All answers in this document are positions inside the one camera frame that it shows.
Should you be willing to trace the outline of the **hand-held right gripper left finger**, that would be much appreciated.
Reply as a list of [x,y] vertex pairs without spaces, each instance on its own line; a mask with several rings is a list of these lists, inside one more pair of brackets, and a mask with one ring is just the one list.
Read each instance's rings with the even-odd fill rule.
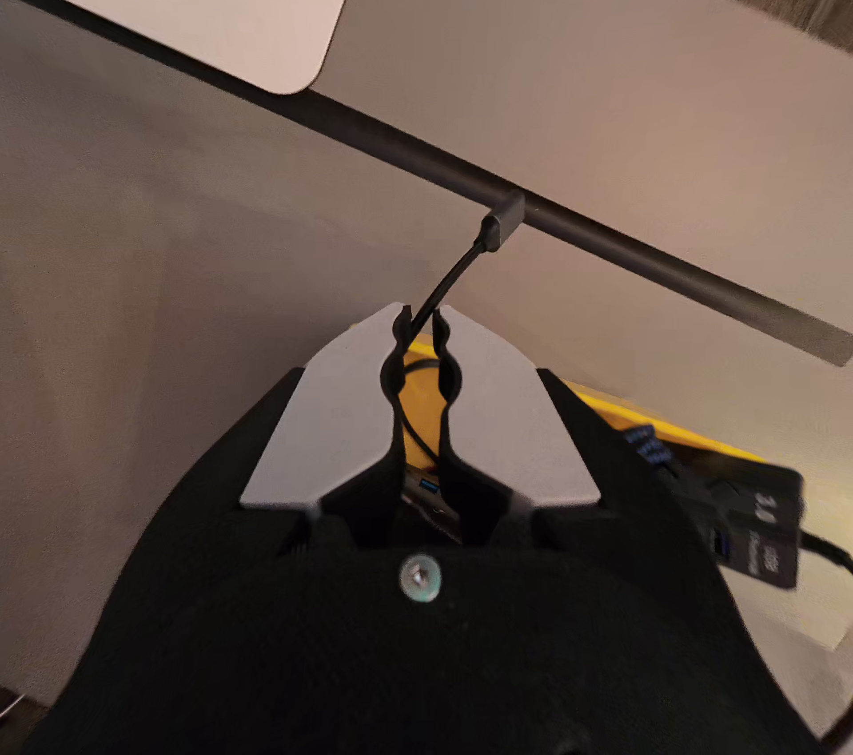
[[401,446],[391,376],[410,340],[410,307],[392,302],[322,347],[240,495],[247,509],[325,510],[323,500]]

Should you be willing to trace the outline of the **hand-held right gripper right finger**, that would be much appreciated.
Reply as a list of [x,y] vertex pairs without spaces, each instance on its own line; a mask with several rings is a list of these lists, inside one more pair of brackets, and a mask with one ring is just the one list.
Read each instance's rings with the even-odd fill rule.
[[451,306],[433,315],[441,450],[517,509],[597,505],[601,492],[539,375],[513,344]]

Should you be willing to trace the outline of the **yellow plastic bin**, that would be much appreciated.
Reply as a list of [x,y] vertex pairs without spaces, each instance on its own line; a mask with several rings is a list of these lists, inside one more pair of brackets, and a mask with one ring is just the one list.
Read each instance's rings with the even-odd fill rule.
[[[404,357],[407,386],[403,389],[403,410],[410,417],[404,425],[406,457],[424,478],[434,481],[436,468],[433,455],[438,452],[438,417],[441,400],[438,398],[438,377],[413,377],[418,370],[438,366],[437,356],[427,336],[419,337]],[[760,461],[760,457],[714,441],[676,424],[656,419],[645,409],[626,400],[595,391],[572,381],[563,383],[606,420],[614,429],[636,429],[651,426],[656,437],[674,450],[683,453],[705,451],[731,458]],[[735,580],[735,597],[767,620],[775,620],[792,631],[805,634],[825,648],[836,649],[843,637],[851,633],[851,579],[831,578],[841,574],[840,567],[816,566],[818,555],[808,554],[801,569],[799,589],[791,590],[791,600],[783,601],[781,590],[747,590],[745,578]]]

